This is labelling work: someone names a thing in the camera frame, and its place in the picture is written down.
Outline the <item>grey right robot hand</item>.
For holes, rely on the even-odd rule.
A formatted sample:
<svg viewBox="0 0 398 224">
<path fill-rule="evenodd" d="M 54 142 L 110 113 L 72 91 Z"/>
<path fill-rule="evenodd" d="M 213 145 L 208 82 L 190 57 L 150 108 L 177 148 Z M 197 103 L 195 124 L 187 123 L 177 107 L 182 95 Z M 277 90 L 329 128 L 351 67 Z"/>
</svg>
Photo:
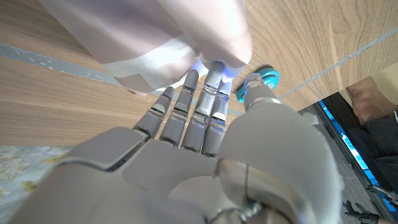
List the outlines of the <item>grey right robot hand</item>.
<svg viewBox="0 0 398 224">
<path fill-rule="evenodd" d="M 338 223 L 341 180 L 312 121 L 250 74 L 243 115 L 227 123 L 231 85 L 212 63 L 193 111 L 190 70 L 176 102 L 168 87 L 131 129 L 73 148 L 12 223 Z"/>
</svg>

